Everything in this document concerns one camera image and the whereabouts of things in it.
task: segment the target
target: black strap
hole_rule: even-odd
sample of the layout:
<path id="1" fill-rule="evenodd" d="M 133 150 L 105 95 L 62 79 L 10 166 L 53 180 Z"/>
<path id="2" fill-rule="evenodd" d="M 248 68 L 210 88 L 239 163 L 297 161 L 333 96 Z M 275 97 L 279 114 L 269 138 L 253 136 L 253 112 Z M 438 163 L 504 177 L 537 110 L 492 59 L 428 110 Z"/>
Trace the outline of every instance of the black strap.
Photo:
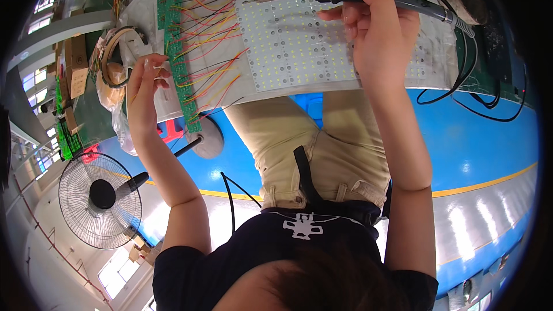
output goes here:
<path id="1" fill-rule="evenodd" d="M 303 211 L 354 219 L 365 227 L 374 224 L 380 214 L 380 209 L 375 204 L 363 200 L 350 200 L 341 203 L 323 200 L 313 185 L 311 168 L 303 146 L 294 149 L 294 157 L 300 172 L 300 190 L 307 198 L 307 206 Z"/>
<path id="2" fill-rule="evenodd" d="M 294 149 L 294 157 L 296 158 L 296 164 L 300 172 L 300 190 L 307 198 L 308 204 L 320 205 L 322 203 L 322 197 L 319 195 L 313 180 L 311 179 L 311 168 L 309 167 L 308 157 L 305 153 L 303 146 L 299 146 Z"/>

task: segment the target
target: yellow floor line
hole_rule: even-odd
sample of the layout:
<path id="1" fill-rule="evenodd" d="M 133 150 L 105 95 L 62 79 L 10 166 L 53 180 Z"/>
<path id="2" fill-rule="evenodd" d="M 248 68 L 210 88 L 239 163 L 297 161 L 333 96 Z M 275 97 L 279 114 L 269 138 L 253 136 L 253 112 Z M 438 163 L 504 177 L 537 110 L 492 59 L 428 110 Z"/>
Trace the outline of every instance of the yellow floor line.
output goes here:
<path id="1" fill-rule="evenodd" d="M 451 190 L 433 191 L 432 192 L 432 197 L 437 198 L 437 197 L 451 196 L 451 195 L 458 194 L 458 193 L 478 190 L 478 189 L 482 189 L 482 188 L 485 188 L 485 187 L 488 187 L 488 186 L 496 185 L 496 184 L 499 184 L 501 182 L 511 180 L 515 177 L 518 177 L 521 174 L 523 174 L 523 173 L 529 171 L 530 169 L 534 168 L 535 166 L 537 166 L 537 162 L 534 162 L 533 164 L 531 164 L 527 168 L 525 168 L 523 170 L 520 170 L 516 173 L 513 173 L 510 176 L 502 177 L 502 178 L 495 179 L 495 180 L 485 182 L 485 183 L 480 183 L 480 184 L 475 184 L 475 185 L 470 185 L 470 186 L 464 186 L 464 187 L 460 187 L 460 188 L 457 188 L 457 189 L 451 189 Z M 155 185 L 155 183 L 152 182 L 152 181 L 146 181 L 146 183 L 150 184 L 150 185 Z M 215 196 L 215 197 L 228 198 L 228 194 L 226 192 L 211 191 L 211 190 L 200 190 L 200 193 L 203 194 L 203 195 L 206 195 L 206 196 Z M 250 198 L 245 194 L 231 193 L 231 195 L 232 195 L 232 198 L 234 198 L 234 199 L 250 200 Z M 252 195 L 252 197 L 255 198 L 259 202 L 263 201 L 263 198 L 259 197 L 258 195 Z"/>

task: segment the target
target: woman's left hand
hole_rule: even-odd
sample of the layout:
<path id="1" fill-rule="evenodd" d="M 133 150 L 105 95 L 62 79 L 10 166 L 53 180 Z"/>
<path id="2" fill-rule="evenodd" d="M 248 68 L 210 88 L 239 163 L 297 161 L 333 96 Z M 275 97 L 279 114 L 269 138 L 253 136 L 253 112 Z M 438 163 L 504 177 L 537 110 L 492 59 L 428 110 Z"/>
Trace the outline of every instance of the woman's left hand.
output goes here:
<path id="1" fill-rule="evenodd" d="M 163 78 L 170 77 L 171 73 L 163 68 L 154 67 L 161 66 L 166 60 L 167 56 L 157 53 L 140 57 L 130 74 L 127 86 L 127 117 L 135 146 L 151 135 L 157 135 L 154 94 L 159 87 L 169 88 Z"/>

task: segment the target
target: fan guard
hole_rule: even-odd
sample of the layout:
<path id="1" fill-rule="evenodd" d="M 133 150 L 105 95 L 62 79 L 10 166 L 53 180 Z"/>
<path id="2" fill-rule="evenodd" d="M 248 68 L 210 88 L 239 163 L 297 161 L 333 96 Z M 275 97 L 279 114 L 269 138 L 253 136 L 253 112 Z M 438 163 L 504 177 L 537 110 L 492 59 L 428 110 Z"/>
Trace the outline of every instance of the fan guard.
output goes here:
<path id="1" fill-rule="evenodd" d="M 82 153 L 67 164 L 60 178 L 59 201 L 71 231 L 97 249 L 128 243 L 142 219 L 134 179 L 121 163 L 102 153 Z"/>

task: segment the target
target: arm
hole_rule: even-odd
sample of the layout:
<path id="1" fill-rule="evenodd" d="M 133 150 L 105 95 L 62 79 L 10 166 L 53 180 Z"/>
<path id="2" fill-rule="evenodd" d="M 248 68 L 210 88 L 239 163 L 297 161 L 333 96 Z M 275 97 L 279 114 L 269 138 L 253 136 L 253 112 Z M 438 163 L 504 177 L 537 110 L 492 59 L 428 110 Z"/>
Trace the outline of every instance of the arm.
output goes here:
<path id="1" fill-rule="evenodd" d="M 156 132 L 154 93 L 159 86 L 168 88 L 158 74 L 168 77 L 161 66 L 166 56 L 150 54 L 135 64 L 128 84 L 127 98 L 130 134 L 138 157 L 156 183 L 163 200 L 171 207 L 163 250 L 172 246 L 191 246 L 211 252 L 209 218 L 200 191 L 183 165 Z"/>
<path id="2" fill-rule="evenodd" d="M 394 0 L 363 0 L 323 12 L 342 16 L 353 60 L 376 118 L 393 180 L 384 264 L 436 277 L 432 165 L 418 128 L 404 73 L 419 29 L 418 13 Z"/>

